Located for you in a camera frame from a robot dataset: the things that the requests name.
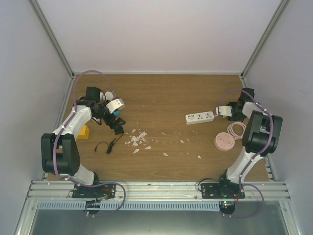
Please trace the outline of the blue plug adapter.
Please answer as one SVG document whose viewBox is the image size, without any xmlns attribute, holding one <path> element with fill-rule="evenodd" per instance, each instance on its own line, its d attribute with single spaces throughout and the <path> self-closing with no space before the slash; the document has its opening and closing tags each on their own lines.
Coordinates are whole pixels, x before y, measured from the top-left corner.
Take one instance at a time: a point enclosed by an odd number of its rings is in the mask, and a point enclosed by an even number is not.
<svg viewBox="0 0 313 235">
<path fill-rule="evenodd" d="M 114 114 L 115 116 L 118 116 L 118 115 L 120 115 L 120 111 L 119 111 L 119 110 L 116 110 L 116 111 L 113 112 L 113 114 Z"/>
</svg>

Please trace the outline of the white cube socket tiger sticker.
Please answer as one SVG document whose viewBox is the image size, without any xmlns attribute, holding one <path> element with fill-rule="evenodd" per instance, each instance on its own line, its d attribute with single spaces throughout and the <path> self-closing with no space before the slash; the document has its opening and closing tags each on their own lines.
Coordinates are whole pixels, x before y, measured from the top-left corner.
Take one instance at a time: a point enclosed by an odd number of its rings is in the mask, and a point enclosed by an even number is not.
<svg viewBox="0 0 313 235">
<path fill-rule="evenodd" d="M 105 96 L 105 99 L 108 101 L 112 101 L 112 100 L 116 99 L 115 94 L 112 92 L 109 92 L 109 91 L 106 91 L 104 96 Z"/>
</svg>

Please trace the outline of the pink round power socket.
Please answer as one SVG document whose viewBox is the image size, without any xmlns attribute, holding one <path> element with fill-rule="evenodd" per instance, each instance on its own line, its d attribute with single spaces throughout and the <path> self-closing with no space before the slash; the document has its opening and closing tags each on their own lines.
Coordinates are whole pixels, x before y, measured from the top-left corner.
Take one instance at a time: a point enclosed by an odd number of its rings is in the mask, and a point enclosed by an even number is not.
<svg viewBox="0 0 313 235">
<path fill-rule="evenodd" d="M 220 151 L 229 151 L 235 145 L 235 139 L 227 132 L 220 132 L 214 139 L 214 145 Z"/>
</svg>

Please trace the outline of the yellow plug adapter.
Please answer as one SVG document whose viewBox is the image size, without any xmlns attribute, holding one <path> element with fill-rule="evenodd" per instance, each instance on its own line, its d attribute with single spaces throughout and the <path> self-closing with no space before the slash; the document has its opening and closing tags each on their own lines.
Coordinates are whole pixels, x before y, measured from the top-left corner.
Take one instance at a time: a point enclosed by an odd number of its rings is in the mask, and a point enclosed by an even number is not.
<svg viewBox="0 0 313 235">
<path fill-rule="evenodd" d="M 90 129 L 87 125 L 84 125 L 82 128 L 81 132 L 77 136 L 78 140 L 88 140 L 89 139 L 89 134 L 90 134 Z"/>
</svg>

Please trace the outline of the white power strip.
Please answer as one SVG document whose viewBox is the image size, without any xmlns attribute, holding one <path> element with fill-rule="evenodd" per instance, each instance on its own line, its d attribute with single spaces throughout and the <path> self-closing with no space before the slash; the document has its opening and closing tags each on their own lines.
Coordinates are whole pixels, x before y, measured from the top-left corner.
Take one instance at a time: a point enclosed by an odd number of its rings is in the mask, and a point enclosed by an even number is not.
<svg viewBox="0 0 313 235">
<path fill-rule="evenodd" d="M 187 114 L 185 115 L 185 122 L 187 125 L 200 124 L 212 122 L 214 118 L 215 118 L 214 113 L 212 111 L 207 111 L 201 113 Z"/>
</svg>

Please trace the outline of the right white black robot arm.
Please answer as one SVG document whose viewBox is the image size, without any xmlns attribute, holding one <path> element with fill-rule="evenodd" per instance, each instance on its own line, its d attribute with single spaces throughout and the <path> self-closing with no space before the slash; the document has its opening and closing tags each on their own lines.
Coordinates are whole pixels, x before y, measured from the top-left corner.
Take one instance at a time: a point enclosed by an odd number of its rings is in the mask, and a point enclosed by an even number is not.
<svg viewBox="0 0 313 235">
<path fill-rule="evenodd" d="M 217 116 L 227 117 L 229 121 L 243 121 L 248 118 L 241 139 L 243 149 L 235 163 L 219 177 L 216 190 L 221 198 L 239 194 L 245 177 L 254 165 L 276 150 L 283 123 L 280 116 L 271 114 L 255 101 L 254 89 L 243 88 L 240 91 L 237 101 L 216 107 Z"/>
</svg>

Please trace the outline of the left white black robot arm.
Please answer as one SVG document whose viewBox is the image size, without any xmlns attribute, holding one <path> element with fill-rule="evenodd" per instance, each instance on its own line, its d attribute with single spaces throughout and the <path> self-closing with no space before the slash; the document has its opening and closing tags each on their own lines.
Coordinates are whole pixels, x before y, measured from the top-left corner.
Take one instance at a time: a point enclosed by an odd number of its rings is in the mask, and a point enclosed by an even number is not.
<svg viewBox="0 0 313 235">
<path fill-rule="evenodd" d="M 97 87 L 87 87 L 85 96 L 74 102 L 65 121 L 52 133 L 42 135 L 43 171 L 59 179 L 70 179 L 84 186 L 88 197 L 97 197 L 101 186 L 96 181 L 96 174 L 82 165 L 76 140 L 90 120 L 98 125 L 106 124 L 117 135 L 122 134 L 126 122 L 119 113 L 124 106 L 124 101 L 112 92 L 104 93 Z"/>
</svg>

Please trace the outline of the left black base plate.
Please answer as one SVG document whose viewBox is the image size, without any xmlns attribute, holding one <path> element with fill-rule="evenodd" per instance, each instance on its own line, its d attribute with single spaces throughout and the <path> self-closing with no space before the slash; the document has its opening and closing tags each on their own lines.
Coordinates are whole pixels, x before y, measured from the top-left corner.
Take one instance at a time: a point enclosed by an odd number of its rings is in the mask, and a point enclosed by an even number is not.
<svg viewBox="0 0 313 235">
<path fill-rule="evenodd" d="M 69 191 L 70 198 L 85 198 L 105 200 L 115 197 L 116 184 L 107 184 L 95 188 L 74 185 L 74 189 Z"/>
</svg>

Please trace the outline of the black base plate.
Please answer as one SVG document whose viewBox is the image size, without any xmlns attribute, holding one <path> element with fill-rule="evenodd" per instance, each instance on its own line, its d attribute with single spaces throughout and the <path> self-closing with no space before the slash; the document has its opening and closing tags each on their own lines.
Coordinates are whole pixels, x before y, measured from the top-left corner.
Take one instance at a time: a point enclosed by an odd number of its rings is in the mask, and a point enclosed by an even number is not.
<svg viewBox="0 0 313 235">
<path fill-rule="evenodd" d="M 209 181 L 209 178 L 205 178 L 198 182 L 197 189 L 203 199 L 245 198 L 245 193 L 240 192 L 239 185 L 229 180 Z"/>
<path fill-rule="evenodd" d="M 74 189 L 69 191 L 70 198 L 85 198 L 105 200 L 115 197 L 116 184 L 107 184 L 95 188 L 74 185 Z"/>
</svg>

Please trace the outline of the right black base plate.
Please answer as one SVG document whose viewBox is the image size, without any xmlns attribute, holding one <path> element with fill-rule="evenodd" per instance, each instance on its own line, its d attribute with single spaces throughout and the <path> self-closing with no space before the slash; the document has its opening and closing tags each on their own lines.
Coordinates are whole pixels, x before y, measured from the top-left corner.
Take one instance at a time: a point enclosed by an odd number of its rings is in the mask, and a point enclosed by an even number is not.
<svg viewBox="0 0 313 235">
<path fill-rule="evenodd" d="M 203 199 L 245 198 L 245 193 L 240 192 L 239 185 L 229 180 L 209 181 L 209 178 L 205 178 L 198 182 L 197 189 Z"/>
</svg>

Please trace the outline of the aluminium front rail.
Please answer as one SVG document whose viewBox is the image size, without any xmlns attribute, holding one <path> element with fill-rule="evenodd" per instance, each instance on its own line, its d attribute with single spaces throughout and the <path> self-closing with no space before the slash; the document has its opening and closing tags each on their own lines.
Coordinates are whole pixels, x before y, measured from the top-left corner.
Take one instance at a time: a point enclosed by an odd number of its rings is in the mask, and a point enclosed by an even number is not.
<svg viewBox="0 0 313 235">
<path fill-rule="evenodd" d="M 197 182 L 140 182 L 125 181 L 116 187 L 114 201 L 204 201 L 197 190 Z M 260 201 L 261 191 L 265 201 L 289 201 L 290 195 L 284 182 L 249 182 L 244 186 L 243 201 Z M 32 181 L 26 195 L 30 200 L 69 200 L 68 192 L 74 189 L 69 181 Z"/>
</svg>

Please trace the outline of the left aluminium corner post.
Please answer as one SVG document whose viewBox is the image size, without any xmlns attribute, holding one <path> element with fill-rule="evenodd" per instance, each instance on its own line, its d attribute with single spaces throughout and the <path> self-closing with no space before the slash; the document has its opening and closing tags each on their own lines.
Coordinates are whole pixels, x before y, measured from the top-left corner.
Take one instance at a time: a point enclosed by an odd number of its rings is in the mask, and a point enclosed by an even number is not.
<svg viewBox="0 0 313 235">
<path fill-rule="evenodd" d="M 43 10 L 41 9 L 39 3 L 37 0 L 29 0 L 29 3 L 31 4 L 37 18 L 39 19 L 44 31 L 46 32 L 49 40 L 51 41 L 57 55 L 59 56 L 64 68 L 66 69 L 67 73 L 69 74 L 71 79 L 74 79 L 75 73 L 73 72 L 73 70 L 71 69 L 71 66 L 63 52 L 63 50 L 61 49 L 57 38 L 54 35 L 54 32 L 52 30 L 52 28 L 50 27 L 45 14 L 43 12 Z"/>
</svg>

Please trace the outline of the aluminium corner post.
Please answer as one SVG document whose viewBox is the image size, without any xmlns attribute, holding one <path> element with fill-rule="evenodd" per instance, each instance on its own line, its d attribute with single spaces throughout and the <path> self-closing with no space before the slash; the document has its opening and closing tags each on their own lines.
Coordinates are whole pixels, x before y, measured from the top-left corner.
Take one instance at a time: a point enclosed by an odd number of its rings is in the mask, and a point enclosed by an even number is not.
<svg viewBox="0 0 313 235">
<path fill-rule="evenodd" d="M 46 32 L 49 40 L 51 41 L 57 55 L 59 56 L 64 68 L 66 69 L 67 73 L 69 74 L 71 79 L 74 79 L 75 73 L 73 72 L 73 70 L 71 69 L 71 66 L 63 52 L 63 50 L 61 49 L 57 38 L 54 35 L 54 32 L 52 30 L 52 28 L 50 27 L 45 14 L 43 12 L 43 10 L 41 9 L 39 3 L 37 0 L 29 0 L 29 3 L 31 4 L 37 18 L 39 19 L 44 31 Z"/>
<path fill-rule="evenodd" d="M 247 61 L 247 64 L 245 65 L 243 71 L 240 73 L 241 80 L 244 80 L 245 76 L 248 74 L 252 64 L 254 63 L 255 59 L 261 52 L 261 49 L 265 45 L 266 41 L 269 39 L 269 36 L 271 35 L 272 31 L 276 27 L 277 23 L 279 22 L 282 14 L 284 13 L 285 9 L 287 8 L 289 4 L 289 0 L 281 0 L 279 1 L 279 4 L 277 8 L 275 9 L 269 23 L 267 24 L 263 34 L 261 35 L 261 38 L 259 39 L 255 49 L 253 50 L 250 58 Z"/>
</svg>

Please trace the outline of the right aluminium corner post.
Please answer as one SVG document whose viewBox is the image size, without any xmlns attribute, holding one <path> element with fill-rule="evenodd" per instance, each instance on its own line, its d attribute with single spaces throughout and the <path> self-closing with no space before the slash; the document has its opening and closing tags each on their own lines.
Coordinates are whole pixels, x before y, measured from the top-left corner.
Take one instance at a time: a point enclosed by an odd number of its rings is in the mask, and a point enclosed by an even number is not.
<svg viewBox="0 0 313 235">
<path fill-rule="evenodd" d="M 261 52 L 261 49 L 265 45 L 266 41 L 269 39 L 269 36 L 271 35 L 272 31 L 276 27 L 277 23 L 279 22 L 282 14 L 284 13 L 285 9 L 287 8 L 289 4 L 289 0 L 281 0 L 279 1 L 279 4 L 277 8 L 275 9 L 269 23 L 267 24 L 263 34 L 261 35 L 261 38 L 259 39 L 255 49 L 253 50 L 250 58 L 247 61 L 247 64 L 245 65 L 243 71 L 240 73 L 241 80 L 244 80 L 245 76 L 248 74 L 252 64 L 254 63 L 255 59 Z"/>
</svg>

